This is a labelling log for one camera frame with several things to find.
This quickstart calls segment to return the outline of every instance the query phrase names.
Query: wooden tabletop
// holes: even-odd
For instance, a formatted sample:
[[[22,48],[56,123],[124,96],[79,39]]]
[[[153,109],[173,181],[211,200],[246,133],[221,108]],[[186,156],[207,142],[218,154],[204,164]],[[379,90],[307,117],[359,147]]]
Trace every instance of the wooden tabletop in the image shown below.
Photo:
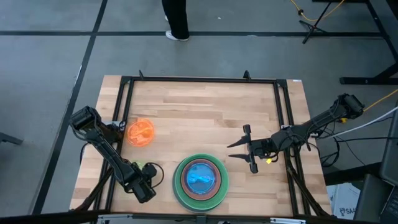
[[[103,121],[111,121],[121,76],[105,76],[96,109]],[[303,85],[300,80],[288,80],[289,96],[295,124],[310,119]],[[287,115],[284,95],[280,89],[284,120]],[[134,147],[126,140],[121,156],[130,161],[156,162],[165,171],[157,195],[147,203],[139,203],[134,194],[124,193],[116,184],[112,212],[189,214],[175,199],[172,176],[178,164],[192,154],[208,153],[221,160],[229,175],[229,190],[225,200],[210,215],[251,215],[291,217],[289,188],[283,153],[279,161],[267,164],[256,159],[259,172],[252,174],[242,159],[228,154],[245,153],[245,146],[227,149],[244,134],[242,125],[250,124],[252,138],[268,138],[278,131],[278,117],[273,86],[257,83],[197,83],[197,82],[134,82],[129,124],[137,118],[150,119],[155,126],[155,138],[145,147]],[[316,149],[301,151],[305,181],[309,191],[325,211],[331,213]],[[87,146],[77,177],[70,208],[79,206],[93,190],[100,176],[103,158],[92,146]],[[160,180],[160,171],[153,183]],[[104,188],[101,207],[108,186]],[[303,213],[300,191],[296,186],[298,207]]]

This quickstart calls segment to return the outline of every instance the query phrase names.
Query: tripod leg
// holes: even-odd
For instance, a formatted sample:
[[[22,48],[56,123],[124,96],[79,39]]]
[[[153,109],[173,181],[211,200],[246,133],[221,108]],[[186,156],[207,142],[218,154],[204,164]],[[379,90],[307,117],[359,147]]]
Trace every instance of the tripod leg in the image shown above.
[[[308,38],[310,38],[311,34],[313,33],[313,31],[315,29],[321,30],[321,29],[317,28],[317,25],[318,25],[319,21],[321,21],[321,19],[322,19],[323,15],[325,14],[326,10],[328,10],[330,4],[331,4],[331,1],[328,3],[326,8],[323,10],[323,12],[322,12],[321,16],[318,18],[317,22],[313,26],[311,26],[310,32],[307,34],[307,36],[303,40],[303,44],[305,44],[307,42]]]
[[[309,24],[309,23],[307,23],[307,22],[304,22],[303,20],[299,20],[299,23],[306,25],[309,29],[311,29],[312,27],[314,27],[312,24]],[[325,30],[323,30],[323,29],[321,29],[321,28],[317,28],[317,27],[314,27],[314,29],[315,29],[316,31],[327,32],[327,31],[325,31]]]

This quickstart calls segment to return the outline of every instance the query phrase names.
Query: black cable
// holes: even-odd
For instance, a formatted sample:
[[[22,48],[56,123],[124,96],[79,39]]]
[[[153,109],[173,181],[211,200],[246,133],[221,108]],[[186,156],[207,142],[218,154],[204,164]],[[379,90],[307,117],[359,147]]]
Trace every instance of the black cable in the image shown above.
[[[375,121],[375,122],[373,122],[373,123],[371,123],[371,124],[369,124],[369,125],[376,124],[376,123],[378,123],[378,122],[382,122],[382,121],[385,121],[385,120],[388,120],[388,119],[391,119],[391,118],[392,118],[392,116],[391,116],[391,117],[388,117],[388,118],[381,119],[380,121]]]
[[[330,130],[331,133],[327,132],[326,130],[324,130],[324,132],[327,133],[327,134],[329,134],[329,135],[332,135],[332,134],[334,133],[333,130],[331,130],[331,129],[329,129],[329,128],[327,128],[327,130]],[[340,157],[340,145],[339,145],[339,143],[337,142],[336,138],[333,138],[333,139],[334,139],[335,142],[336,142],[336,147],[337,147],[336,152],[331,153],[331,154],[326,155],[326,156],[320,157],[320,160],[326,158],[325,160],[323,160],[323,161],[321,162],[321,166],[322,166],[322,167],[331,167],[332,165],[334,165],[334,164],[337,162],[337,160],[338,160],[339,157]],[[326,164],[326,161],[328,161],[328,160],[329,160],[332,156],[334,156],[334,155],[335,155],[334,160],[333,160],[330,164],[325,165],[325,164]]]
[[[310,143],[310,142],[309,142],[309,144],[310,144],[311,146],[315,147],[315,148],[318,150],[318,154],[319,154],[319,155],[321,154],[321,152],[320,152],[318,146],[316,146],[316,145],[314,145],[314,144],[312,144],[312,143]]]
[[[126,120],[124,119],[124,120],[120,121],[120,123],[119,123],[119,129],[120,129],[120,130],[123,130],[125,127],[126,127]]]
[[[323,136],[323,137],[319,136],[319,137],[316,138],[316,140],[318,140],[318,139],[324,139],[324,138],[327,138],[327,137],[329,137],[329,136],[332,136],[332,134],[328,133],[328,132],[325,131],[325,130],[327,129],[327,130],[330,130],[332,133],[334,133],[334,132],[335,132],[335,128],[336,128],[336,121],[333,121],[333,130],[331,130],[330,128],[327,127],[329,124],[327,124],[327,125],[325,126],[325,128],[323,129],[323,131],[322,131],[322,133],[321,133],[321,135],[322,135],[323,133],[327,133],[328,135]]]
[[[363,166],[366,167],[365,163],[362,162],[362,160],[358,158],[358,156],[354,153],[354,151],[353,151],[352,148],[349,146],[349,144],[348,144],[347,142],[344,141],[344,139],[342,139],[342,138],[339,137],[339,136],[336,136],[336,138],[338,138],[339,140],[343,141],[343,142],[347,145],[349,151],[352,153],[352,155],[355,157],[355,159],[358,160],[360,163],[362,163]],[[327,167],[332,166],[332,165],[337,161],[338,156],[340,156],[340,145],[339,145],[339,142],[336,140],[336,138],[333,138],[333,139],[335,140],[336,145],[338,146],[338,151],[335,152],[337,158],[335,158],[331,164],[327,165]]]
[[[155,162],[148,162],[148,164],[155,165],[155,166],[159,167],[159,168],[161,169],[161,171],[162,171],[162,178],[161,178],[161,180],[159,181],[159,183],[155,184],[155,185],[152,187],[152,188],[155,188],[155,187],[159,186],[159,184],[161,184],[161,183],[163,182],[163,179],[164,179],[164,170],[163,170],[163,168],[162,168],[159,164],[157,164],[157,163],[155,163]]]
[[[398,139],[395,137],[372,137],[372,138],[355,138],[355,139],[347,139],[337,142],[348,142],[348,141],[357,141],[357,140],[373,140],[373,139]]]
[[[89,143],[88,142],[86,142],[86,143],[84,143],[84,145],[81,147],[81,149],[80,149],[80,164],[81,164],[81,161],[83,160],[83,153],[84,153],[84,151],[85,151],[85,147],[88,145]]]
[[[316,145],[314,145],[314,144],[312,144],[312,143],[309,143],[308,140],[306,140],[306,139],[303,138],[302,136],[300,136],[300,135],[298,135],[298,134],[294,134],[294,133],[291,133],[290,136],[287,136],[286,138],[284,138],[284,139],[280,142],[278,148],[280,149],[281,146],[283,145],[283,143],[285,142],[285,140],[288,139],[288,138],[290,138],[291,136],[299,137],[300,139],[302,139],[302,140],[304,141],[305,145],[307,146],[308,151],[311,151],[311,147],[310,147],[310,144],[311,144],[311,145],[315,146],[315,147],[318,149],[318,152],[319,152],[319,148],[318,148]],[[298,153],[300,153],[300,150],[301,150],[301,146],[299,146],[299,147],[293,147],[294,154],[292,155],[291,150],[289,150],[289,156],[290,156],[290,157],[295,157],[295,155],[297,155]],[[268,152],[267,156],[269,156],[271,153],[275,153],[275,155],[273,155],[272,157],[269,157],[269,158],[276,157],[276,160],[274,160],[274,161],[272,161],[272,162],[277,162],[278,159],[279,159],[279,155],[278,155],[278,154],[279,154],[279,151],[278,151],[278,152]]]

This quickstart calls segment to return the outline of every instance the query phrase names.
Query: sneaker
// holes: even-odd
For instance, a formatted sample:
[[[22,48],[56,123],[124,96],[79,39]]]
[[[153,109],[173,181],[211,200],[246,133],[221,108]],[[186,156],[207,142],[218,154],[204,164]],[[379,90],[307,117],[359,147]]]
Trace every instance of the sneaker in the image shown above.
[[[175,38],[172,35],[172,31],[171,30],[166,31],[166,37],[169,38],[170,40],[179,40],[179,41],[187,41],[187,40],[189,40],[189,37],[186,38],[186,39],[177,39],[177,38]]]

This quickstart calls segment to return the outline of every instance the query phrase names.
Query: yellow cable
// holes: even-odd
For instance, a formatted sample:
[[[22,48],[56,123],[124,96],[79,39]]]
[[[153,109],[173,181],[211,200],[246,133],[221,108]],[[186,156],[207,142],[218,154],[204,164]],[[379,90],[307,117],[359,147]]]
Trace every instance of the yellow cable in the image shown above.
[[[300,8],[299,8],[298,5],[296,4],[296,2],[294,2],[294,0],[290,0],[290,1],[294,4],[294,6],[296,7],[296,9],[299,11]],[[326,15],[324,15],[324,16],[322,17],[322,19],[328,17],[332,12],[334,12],[338,7],[340,7],[341,4],[342,4],[344,1],[345,1],[345,0],[341,0],[341,2],[340,2],[334,9],[332,9],[330,12],[328,12]],[[306,20],[308,20],[308,21],[311,21],[311,22],[316,22],[316,21],[318,20],[318,19],[309,19],[309,18],[307,18],[306,16],[304,16],[304,13],[301,13],[301,16],[303,16],[304,19],[306,19]]]
[[[387,96],[381,98],[380,100],[377,100],[376,102],[374,102],[372,105],[368,106],[367,108],[365,108],[363,111],[367,111],[368,109],[370,109],[371,107],[373,107],[374,105],[380,103],[381,101],[387,99],[388,97],[392,96],[394,93],[398,92],[398,90],[394,90],[392,93],[388,94]]]

